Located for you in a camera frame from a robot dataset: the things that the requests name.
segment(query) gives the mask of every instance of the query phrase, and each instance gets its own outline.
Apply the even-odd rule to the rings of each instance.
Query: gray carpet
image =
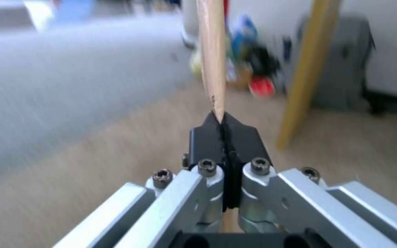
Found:
[[[176,15],[0,34],[0,175],[190,82]]]

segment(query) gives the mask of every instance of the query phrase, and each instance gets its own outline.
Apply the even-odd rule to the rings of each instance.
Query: black mounting hole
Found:
[[[285,198],[285,197],[282,198],[282,205],[285,209],[288,209],[290,207],[289,201],[287,201],[287,198]]]
[[[211,166],[212,162],[210,160],[205,160],[205,161],[203,161],[203,165]]]
[[[208,241],[200,236],[200,235],[193,235],[186,240],[185,244],[183,244],[185,248],[208,248],[209,243]]]
[[[289,235],[284,239],[285,248],[310,248],[309,244],[304,240],[304,238],[298,235]]]
[[[266,161],[264,161],[264,159],[255,159],[255,163],[257,163],[259,165],[265,165]]]
[[[309,176],[316,176],[315,171],[307,168],[304,170],[304,174],[309,175]]]
[[[168,175],[168,172],[165,171],[164,169],[157,172],[157,176],[159,176],[159,177],[167,176],[167,175]]]

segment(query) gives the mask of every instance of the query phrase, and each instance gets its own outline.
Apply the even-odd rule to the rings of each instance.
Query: hex socket screw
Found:
[[[269,174],[269,167],[271,163],[263,157],[256,157],[251,160],[251,171],[258,176],[265,176]]]
[[[198,172],[204,177],[211,177],[217,173],[217,164],[212,159],[202,159],[198,162]]]
[[[300,171],[307,176],[312,182],[318,184],[321,178],[321,174],[312,167],[303,167]]]
[[[164,189],[170,184],[171,181],[172,181],[172,172],[169,169],[163,168],[161,170],[154,171],[153,174],[154,187],[159,189]]]

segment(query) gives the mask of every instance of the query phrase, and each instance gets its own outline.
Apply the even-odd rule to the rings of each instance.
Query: blue object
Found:
[[[242,15],[231,29],[234,58],[242,60],[243,49],[250,47],[257,43],[258,32],[255,28],[251,18],[247,15]]]

